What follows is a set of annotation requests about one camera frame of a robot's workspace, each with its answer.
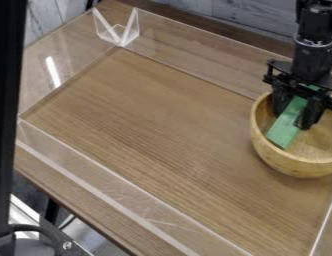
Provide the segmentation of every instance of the wooden table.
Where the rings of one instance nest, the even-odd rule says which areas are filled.
[[[126,20],[128,5],[116,1],[101,5],[116,8],[113,20]],[[22,111],[22,119],[161,200],[163,209],[168,209],[167,204],[173,214],[187,215],[203,225],[204,232],[209,230],[253,255],[308,255],[332,200],[332,176],[308,181],[276,173],[251,144],[253,100],[125,49],[108,51],[109,46],[96,39],[93,44],[82,43],[80,33],[92,33],[88,22],[80,19],[72,29],[57,31],[28,49],[28,56],[40,56],[49,42],[68,34],[74,43],[66,40],[66,56],[80,56],[82,63],[89,51],[104,56],[34,108]],[[236,65],[236,69],[245,89],[252,87],[253,91],[265,71],[264,59],[272,54],[249,49],[245,57],[247,49],[240,50],[241,56],[236,53],[232,60],[248,58],[252,62],[252,69],[244,65]],[[45,71],[38,73],[44,80]],[[32,74],[25,77],[25,81],[33,81]],[[24,85],[26,99],[30,86]],[[93,167],[80,167],[66,176],[21,147],[16,165],[129,252],[187,254],[181,246],[161,238],[76,181],[85,180],[101,193],[110,194],[106,172],[94,170],[94,175]],[[177,225],[179,219],[172,216],[169,222],[155,224],[164,228]],[[208,246],[205,240],[197,243],[201,248]],[[228,250],[208,255],[236,254]]]

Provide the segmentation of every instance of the wooden bowl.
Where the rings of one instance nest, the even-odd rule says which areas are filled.
[[[281,173],[297,178],[332,174],[332,111],[327,110],[319,124],[301,131],[291,148],[284,151],[265,137],[276,117],[271,93],[256,101],[252,110],[252,141],[264,161]]]

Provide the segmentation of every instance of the bowl rim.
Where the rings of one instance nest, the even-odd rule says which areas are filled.
[[[259,139],[263,140],[263,143],[273,150],[276,151],[276,153],[279,153],[280,155],[283,155],[287,158],[291,158],[292,160],[297,161],[297,162],[304,162],[308,164],[331,164],[332,163],[332,158],[326,158],[322,160],[312,160],[310,158],[301,157],[301,156],[296,156],[288,152],[285,152],[284,150],[281,150],[277,146],[275,146],[272,144],[272,142],[267,139],[260,127],[259,127],[259,123],[257,123],[257,110],[259,107],[261,105],[261,103],[271,97],[272,93],[267,92],[264,93],[260,98],[257,99],[257,101],[253,104],[253,108],[252,108],[252,129],[255,130],[256,134],[259,135]]]

